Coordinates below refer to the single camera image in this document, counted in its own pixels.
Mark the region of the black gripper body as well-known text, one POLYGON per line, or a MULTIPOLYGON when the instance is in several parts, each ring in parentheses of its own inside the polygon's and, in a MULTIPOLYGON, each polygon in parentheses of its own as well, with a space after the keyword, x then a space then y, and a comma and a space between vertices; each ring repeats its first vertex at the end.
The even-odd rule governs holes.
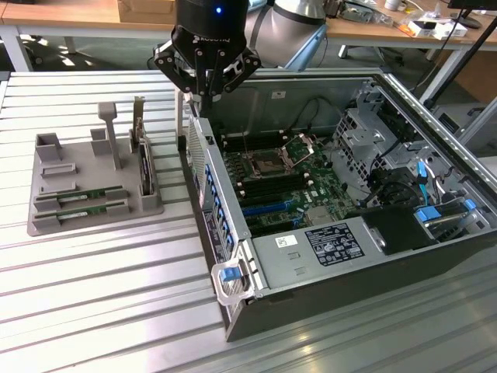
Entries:
POLYGON ((199 50, 209 70, 219 50, 227 51, 231 60, 236 58, 246 49, 248 7, 247 1, 177 1, 173 46, 190 67, 199 50))

